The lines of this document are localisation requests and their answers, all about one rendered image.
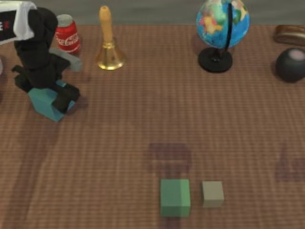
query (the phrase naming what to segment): teal cube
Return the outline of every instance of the teal cube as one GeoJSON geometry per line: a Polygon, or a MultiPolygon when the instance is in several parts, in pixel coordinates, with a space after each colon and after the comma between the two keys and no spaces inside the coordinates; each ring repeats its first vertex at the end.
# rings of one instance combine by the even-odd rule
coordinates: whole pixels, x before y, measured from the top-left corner
{"type": "MultiPolygon", "coordinates": [[[[66,83],[61,80],[58,80],[56,83],[61,87],[64,87],[66,85],[66,83]]],[[[59,122],[63,118],[64,114],[52,106],[52,103],[57,96],[57,93],[55,91],[49,88],[33,88],[28,92],[28,96],[30,97],[31,103],[34,106],[35,111],[39,114],[55,122],[59,122]]],[[[75,102],[71,101],[68,110],[70,110],[74,106],[74,104],[75,102]]]]}
{"type": "Polygon", "coordinates": [[[188,179],[162,179],[160,186],[161,216],[187,217],[191,195],[188,179]]]}

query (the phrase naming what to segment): continent on globe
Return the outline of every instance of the continent on globe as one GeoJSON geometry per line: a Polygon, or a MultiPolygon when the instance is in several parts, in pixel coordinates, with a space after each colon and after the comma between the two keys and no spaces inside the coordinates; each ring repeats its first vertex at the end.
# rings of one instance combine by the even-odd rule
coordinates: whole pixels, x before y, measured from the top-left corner
{"type": "Polygon", "coordinates": [[[229,47],[238,44],[247,34],[250,16],[241,0],[207,0],[200,8],[197,19],[197,32],[208,45],[222,49],[228,34],[228,6],[232,5],[233,25],[229,47]]]}

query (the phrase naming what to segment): green block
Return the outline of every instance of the green block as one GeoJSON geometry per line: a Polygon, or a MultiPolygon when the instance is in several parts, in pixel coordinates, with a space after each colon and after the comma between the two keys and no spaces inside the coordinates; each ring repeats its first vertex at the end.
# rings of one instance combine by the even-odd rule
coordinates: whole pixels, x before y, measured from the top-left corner
{"type": "Polygon", "coordinates": [[[191,195],[188,179],[162,179],[160,188],[161,216],[187,217],[191,195]]]}

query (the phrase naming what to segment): black sphere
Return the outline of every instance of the black sphere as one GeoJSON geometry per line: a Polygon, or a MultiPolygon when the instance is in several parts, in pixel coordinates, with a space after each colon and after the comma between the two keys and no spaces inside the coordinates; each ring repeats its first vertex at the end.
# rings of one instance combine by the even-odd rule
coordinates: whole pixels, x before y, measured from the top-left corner
{"type": "Polygon", "coordinates": [[[287,83],[296,83],[305,77],[305,51],[290,48],[283,51],[275,63],[276,75],[287,83]]]}

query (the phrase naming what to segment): red soda can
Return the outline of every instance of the red soda can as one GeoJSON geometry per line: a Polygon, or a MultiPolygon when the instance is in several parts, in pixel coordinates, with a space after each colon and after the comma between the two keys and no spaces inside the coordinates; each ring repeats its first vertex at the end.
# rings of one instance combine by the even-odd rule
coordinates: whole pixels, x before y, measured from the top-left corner
{"type": "Polygon", "coordinates": [[[57,16],[57,20],[55,38],[58,47],[69,54],[78,53],[81,49],[81,41],[73,18],[68,14],[62,14],[57,16]]]}

